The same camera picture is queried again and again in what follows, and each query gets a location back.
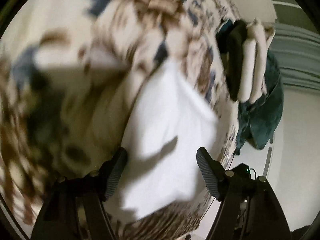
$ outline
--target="white wall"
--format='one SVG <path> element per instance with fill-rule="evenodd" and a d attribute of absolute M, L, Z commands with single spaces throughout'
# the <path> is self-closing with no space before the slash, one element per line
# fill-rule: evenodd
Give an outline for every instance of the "white wall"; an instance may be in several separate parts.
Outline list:
<path fill-rule="evenodd" d="M 320 95 L 285 90 L 282 121 L 282 159 L 274 190 L 295 230 L 311 224 L 320 210 Z"/>

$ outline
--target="metal screw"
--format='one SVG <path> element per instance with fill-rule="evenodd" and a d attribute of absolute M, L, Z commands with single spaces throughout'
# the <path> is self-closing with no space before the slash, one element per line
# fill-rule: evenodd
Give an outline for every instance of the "metal screw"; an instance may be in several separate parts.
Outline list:
<path fill-rule="evenodd" d="M 91 177 L 97 177 L 99 175 L 99 171 L 91 171 L 89 174 Z"/>
<path fill-rule="evenodd" d="M 62 182 L 64 182 L 65 180 L 66 180 L 66 178 L 63 177 L 63 176 L 60 176 L 60 177 L 57 179 L 57 181 L 58 181 L 59 183 L 62 183 Z"/>
<path fill-rule="evenodd" d="M 233 171 L 226 171 L 226 175 L 228 177 L 232 177 L 234 175 L 234 172 Z"/>
<path fill-rule="evenodd" d="M 266 181 L 267 181 L 267 179 L 266 179 L 265 176 L 259 176 L 259 180 L 260 180 L 261 182 L 266 182 Z"/>

